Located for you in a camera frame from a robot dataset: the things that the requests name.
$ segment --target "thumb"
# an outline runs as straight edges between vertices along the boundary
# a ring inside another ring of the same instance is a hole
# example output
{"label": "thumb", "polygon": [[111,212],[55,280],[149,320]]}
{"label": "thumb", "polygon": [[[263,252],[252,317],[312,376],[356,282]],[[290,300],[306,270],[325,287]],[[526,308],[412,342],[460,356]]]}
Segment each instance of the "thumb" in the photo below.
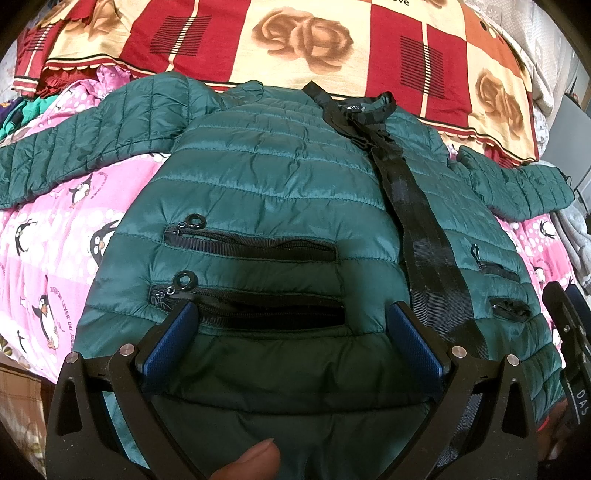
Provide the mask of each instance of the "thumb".
{"label": "thumb", "polygon": [[209,480],[274,480],[281,465],[279,448],[273,439],[263,440],[218,471]]}

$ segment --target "red and cream blanket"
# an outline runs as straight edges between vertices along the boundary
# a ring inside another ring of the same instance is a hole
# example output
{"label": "red and cream blanket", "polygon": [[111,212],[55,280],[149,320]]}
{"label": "red and cream blanket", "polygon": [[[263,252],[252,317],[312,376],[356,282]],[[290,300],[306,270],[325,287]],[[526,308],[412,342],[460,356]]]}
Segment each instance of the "red and cream blanket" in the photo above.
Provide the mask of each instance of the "red and cream blanket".
{"label": "red and cream blanket", "polygon": [[34,95],[45,69],[100,64],[217,90],[252,79],[390,90],[448,144],[507,167],[538,158],[529,74],[460,0],[63,0],[29,33],[14,86]]}

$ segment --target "zipper pull ring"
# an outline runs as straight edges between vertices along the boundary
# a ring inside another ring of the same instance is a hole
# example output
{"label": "zipper pull ring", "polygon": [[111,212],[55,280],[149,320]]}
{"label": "zipper pull ring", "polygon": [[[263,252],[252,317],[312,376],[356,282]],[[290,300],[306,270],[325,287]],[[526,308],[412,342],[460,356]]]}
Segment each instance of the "zipper pull ring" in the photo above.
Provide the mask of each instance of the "zipper pull ring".
{"label": "zipper pull ring", "polygon": [[191,270],[183,270],[178,272],[172,281],[172,288],[174,292],[189,291],[197,287],[197,275]]}
{"label": "zipper pull ring", "polygon": [[191,215],[187,215],[184,222],[181,223],[183,223],[185,227],[189,227],[191,230],[199,230],[205,228],[207,220],[199,213],[192,213]]}
{"label": "zipper pull ring", "polygon": [[476,260],[477,263],[480,263],[480,249],[478,248],[478,245],[472,244],[472,248],[470,249],[470,253],[474,257],[474,260]]}

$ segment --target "teal fabric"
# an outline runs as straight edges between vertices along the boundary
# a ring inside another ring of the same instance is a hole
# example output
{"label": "teal fabric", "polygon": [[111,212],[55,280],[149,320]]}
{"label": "teal fabric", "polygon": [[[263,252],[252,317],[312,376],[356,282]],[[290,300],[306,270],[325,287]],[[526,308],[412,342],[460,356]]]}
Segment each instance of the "teal fabric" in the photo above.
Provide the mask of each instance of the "teal fabric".
{"label": "teal fabric", "polygon": [[498,217],[522,222],[574,201],[560,170],[544,165],[502,168],[468,147],[460,147],[454,170]]}
{"label": "teal fabric", "polygon": [[0,128],[0,141],[44,113],[57,97],[58,95],[52,95],[34,100],[24,99],[4,120]]}
{"label": "teal fabric", "polygon": [[[520,358],[540,420],[563,394],[561,361],[521,257],[470,183],[448,166],[437,131],[401,108],[386,123],[449,238],[489,357]],[[376,478],[430,403],[385,333],[385,308],[408,302],[409,292],[401,233],[366,154],[301,91],[248,82],[218,94],[165,73],[0,149],[0,205],[150,151],[171,156],[109,241],[74,348],[93,357],[137,343],[165,318],[149,303],[150,287],[185,269],[203,287],[340,300],[344,326],[254,332],[201,325],[153,403],[206,475],[274,437],[281,480],[311,471],[322,480]],[[166,245],[167,226],[191,213],[221,231],[331,241],[337,260],[241,259]],[[470,254],[474,243],[483,260],[517,273],[519,282],[482,274]],[[522,300],[532,316],[521,324],[496,318],[491,297]],[[107,399],[128,455],[142,463],[113,395]]]}

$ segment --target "black zipper pocket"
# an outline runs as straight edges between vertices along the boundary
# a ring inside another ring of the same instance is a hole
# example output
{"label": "black zipper pocket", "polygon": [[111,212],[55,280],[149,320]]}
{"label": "black zipper pocket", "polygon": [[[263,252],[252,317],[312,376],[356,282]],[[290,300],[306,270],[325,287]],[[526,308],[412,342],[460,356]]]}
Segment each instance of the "black zipper pocket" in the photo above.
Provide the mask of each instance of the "black zipper pocket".
{"label": "black zipper pocket", "polygon": [[199,321],[225,329],[309,330],[345,324],[343,304],[312,295],[269,295],[194,286],[154,285],[150,303],[170,312],[183,299],[199,308]]}
{"label": "black zipper pocket", "polygon": [[335,245],[321,240],[284,236],[266,238],[206,228],[205,218],[189,215],[168,227],[164,242],[172,247],[239,258],[287,261],[336,261]]}
{"label": "black zipper pocket", "polygon": [[481,260],[480,249],[478,248],[478,245],[473,244],[470,251],[474,257],[474,260],[476,260],[478,270],[480,270],[485,275],[497,275],[498,277],[503,277],[507,280],[512,280],[519,283],[519,275],[517,273],[507,270],[501,264]]}
{"label": "black zipper pocket", "polygon": [[531,318],[530,306],[524,301],[497,297],[490,299],[490,303],[493,313],[505,320],[523,323]]}

